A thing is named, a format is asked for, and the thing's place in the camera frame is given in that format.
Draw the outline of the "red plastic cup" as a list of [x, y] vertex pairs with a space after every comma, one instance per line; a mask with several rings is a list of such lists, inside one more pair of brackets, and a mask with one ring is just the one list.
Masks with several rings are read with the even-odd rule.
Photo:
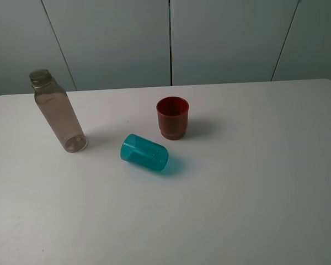
[[157, 105], [158, 126], [168, 140], [181, 139], [188, 127], [189, 103], [180, 97], [166, 97]]

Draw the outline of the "teal translucent cup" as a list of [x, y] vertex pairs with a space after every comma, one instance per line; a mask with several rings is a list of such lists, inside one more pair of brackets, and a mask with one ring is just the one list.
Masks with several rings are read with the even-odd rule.
[[169, 153], [160, 144], [130, 134], [122, 143], [120, 157], [126, 162], [160, 172], [166, 167]]

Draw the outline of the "clear plastic water bottle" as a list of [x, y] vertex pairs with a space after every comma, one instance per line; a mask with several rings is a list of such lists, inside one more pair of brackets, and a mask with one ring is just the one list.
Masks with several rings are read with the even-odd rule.
[[87, 138], [66, 91], [47, 69], [29, 75], [36, 105], [65, 151], [75, 153], [87, 146]]

